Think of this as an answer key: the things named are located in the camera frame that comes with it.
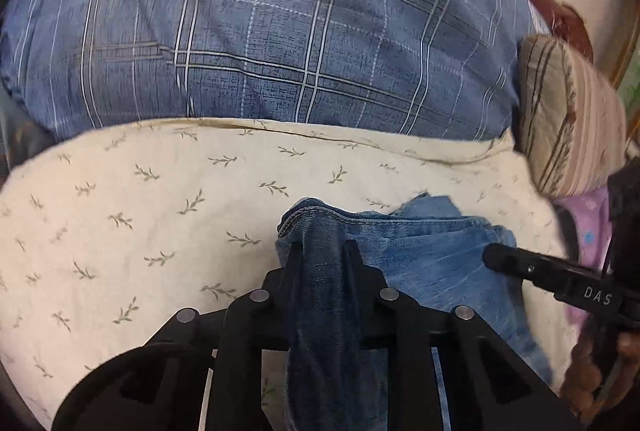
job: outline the metal pin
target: metal pin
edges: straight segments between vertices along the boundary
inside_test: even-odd
[[[460,305],[456,307],[456,316],[465,321],[469,321],[474,316],[475,312],[472,308],[466,305]]]
[[[386,287],[380,291],[380,297],[385,301],[395,301],[400,297],[400,293],[395,288]]]
[[[190,323],[195,319],[196,311],[193,308],[183,308],[176,315],[175,318],[181,323]]]
[[[267,301],[269,299],[269,293],[266,290],[259,288],[258,290],[254,290],[251,294],[249,294],[251,301],[255,301],[256,303],[262,303],[263,301]]]

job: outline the blue plaid fabric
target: blue plaid fabric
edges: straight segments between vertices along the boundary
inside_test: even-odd
[[[532,31],[527,0],[11,0],[0,75],[56,140],[182,116],[486,139]]]

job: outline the jeans seam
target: jeans seam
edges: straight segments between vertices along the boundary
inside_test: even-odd
[[[423,219],[409,219],[409,218],[398,218],[398,219],[390,219],[390,218],[350,218],[346,217],[340,213],[337,213],[332,208],[324,207],[324,206],[308,206],[299,209],[298,211],[293,212],[287,217],[285,221],[280,226],[280,230],[278,231],[278,237],[284,237],[291,230],[291,226],[298,221],[299,218],[302,218],[304,215],[321,213],[328,215],[336,220],[340,220],[343,223],[354,225],[354,224],[367,224],[374,225],[377,223],[381,223],[383,225],[422,225],[425,223],[450,223],[456,226],[456,229],[465,229],[471,227],[487,227],[490,228],[491,225],[485,223],[484,221],[480,221],[479,218],[476,217],[461,217],[461,218],[423,218]]]

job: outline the cream fabric with leaf print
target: cream fabric with leaf print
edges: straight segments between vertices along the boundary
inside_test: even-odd
[[[91,132],[12,173],[0,193],[0,359],[48,428],[89,369],[146,342],[178,309],[229,305],[277,268],[280,217],[300,198],[391,212],[428,191],[563,255],[555,217],[510,134],[448,142],[238,119],[151,121]],[[554,384],[576,329],[524,285]],[[282,428],[282,361],[264,404]]]

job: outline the black bracket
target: black bracket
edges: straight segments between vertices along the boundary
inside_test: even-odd
[[[640,330],[640,294],[602,277],[590,268],[557,257],[492,243],[484,249],[484,264],[496,272],[528,279],[554,297],[581,308],[600,321]]]
[[[342,252],[354,278],[360,345],[388,350],[390,431],[443,429],[431,348],[438,350],[452,431],[581,429],[471,308],[446,313],[420,306],[389,288],[380,270],[364,265],[355,241]],[[294,243],[287,265],[270,271],[262,289],[223,311],[200,316],[180,310],[144,347],[82,379],[60,406],[52,431],[195,431],[210,367],[206,431],[270,429],[260,409],[261,354],[289,349],[302,263],[302,245]]]

